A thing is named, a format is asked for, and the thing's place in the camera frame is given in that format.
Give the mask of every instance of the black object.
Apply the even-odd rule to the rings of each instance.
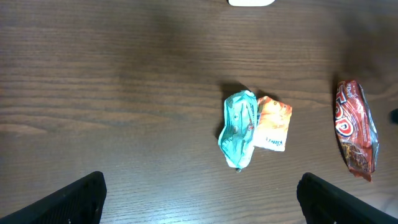
[[[398,109],[391,111],[390,113],[391,121],[398,124]]]
[[[104,175],[96,171],[0,219],[0,224],[99,224],[105,197]]]
[[[398,223],[394,217],[311,173],[304,174],[298,183],[297,200],[308,224]]]

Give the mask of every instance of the teal wrapper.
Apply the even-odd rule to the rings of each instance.
[[[230,167],[245,168],[253,154],[253,134],[257,128],[257,100],[248,90],[235,93],[224,102],[224,129],[218,138]]]

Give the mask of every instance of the white object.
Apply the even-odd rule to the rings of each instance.
[[[268,6],[275,0],[228,0],[232,6]]]
[[[254,131],[253,144],[257,147],[264,149],[270,149],[277,152],[285,151],[285,142],[287,136],[285,133],[280,133],[276,130],[274,133],[268,132],[266,135],[264,132],[258,130]]]

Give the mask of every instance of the wood grain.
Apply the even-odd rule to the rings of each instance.
[[[102,223],[304,223],[305,172],[398,217],[398,3],[0,3],[0,217],[94,170]],[[333,129],[334,77],[363,86],[379,132],[374,182]],[[285,152],[236,174],[215,136],[249,88],[293,107]]]

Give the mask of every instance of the snack wrapper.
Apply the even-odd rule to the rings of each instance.
[[[335,130],[349,171],[371,182],[379,140],[362,86],[354,80],[338,84]]]
[[[274,151],[285,151],[292,107],[268,96],[258,99],[257,129],[254,145]]]
[[[253,154],[253,133],[257,126],[257,101],[254,94],[244,90],[226,99],[224,121],[218,145],[230,167],[245,168]]]

